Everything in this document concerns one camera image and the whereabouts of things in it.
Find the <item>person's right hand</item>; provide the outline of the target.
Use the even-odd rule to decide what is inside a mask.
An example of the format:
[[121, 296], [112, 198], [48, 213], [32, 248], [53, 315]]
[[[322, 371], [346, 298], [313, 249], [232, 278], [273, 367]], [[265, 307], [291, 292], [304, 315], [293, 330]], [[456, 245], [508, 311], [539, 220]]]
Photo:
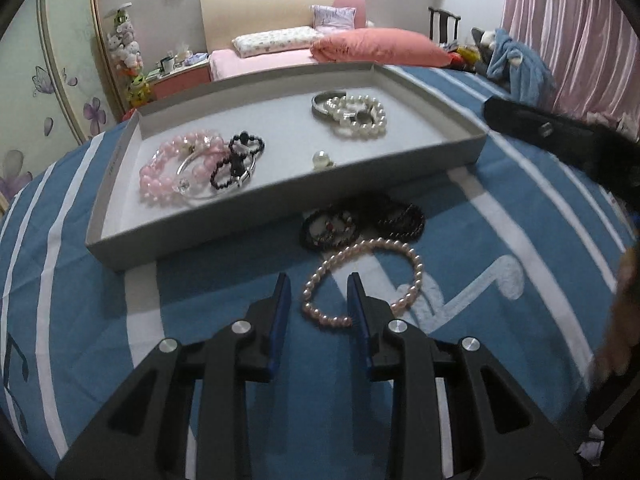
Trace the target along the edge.
[[617, 288], [603, 344], [594, 361], [594, 383], [602, 384], [612, 373], [625, 374], [631, 351], [639, 343], [639, 246], [629, 248], [620, 259]]

